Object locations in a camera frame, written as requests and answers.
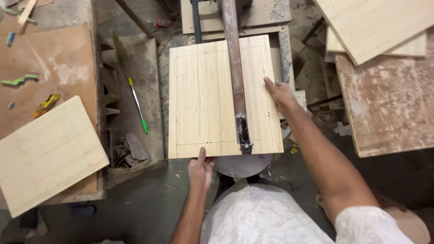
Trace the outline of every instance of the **person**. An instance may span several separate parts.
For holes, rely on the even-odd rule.
[[[380,208],[353,164],[298,105],[289,85],[275,84],[268,77],[264,81],[319,188],[336,229],[336,243],[412,243],[396,220]],[[288,192],[246,180],[226,190],[202,223],[215,163],[217,158],[207,158],[205,148],[190,161],[190,189],[171,244],[334,243]]]

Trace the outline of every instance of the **concrete floor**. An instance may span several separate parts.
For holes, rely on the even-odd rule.
[[[106,0],[110,20],[100,26],[101,35],[110,37],[111,30],[121,36],[134,35],[140,30],[119,11],[113,0]],[[152,0],[128,0],[142,16],[153,20],[164,13]],[[302,39],[319,19],[318,10],[311,0],[291,1],[293,21],[289,24],[291,36]],[[172,38],[169,47],[184,46],[186,39],[179,35]],[[161,96],[163,100],[163,120],[168,119],[168,49],[159,58]],[[312,77],[305,75],[299,80],[298,87],[306,90],[309,99],[322,98],[324,84],[315,85]],[[324,119],[321,112],[315,114],[314,121],[325,135],[349,158],[360,171],[368,185],[376,192],[392,198],[411,209],[432,207],[434,187],[431,177],[434,151],[431,149],[415,152],[384,155],[360,159],[356,156],[352,138],[340,137],[333,132],[338,119]],[[167,123],[163,128],[167,134]],[[72,218],[67,214],[67,204],[39,207],[49,232],[43,237],[33,237],[29,243],[93,243],[104,239],[123,240],[127,244],[165,244],[176,225],[179,213],[187,195],[189,181],[188,159],[170,160],[166,168],[147,172],[128,182],[107,191],[107,198],[94,201],[97,213],[85,218]],[[335,238],[333,226],[324,211],[315,203],[318,188],[305,166],[300,153],[291,154],[289,150],[279,155],[261,175],[287,190],[301,208],[331,237]],[[214,182],[208,193],[206,209],[212,206],[218,187]],[[18,228],[19,219],[13,219],[0,235],[0,244],[23,241],[28,231]]]

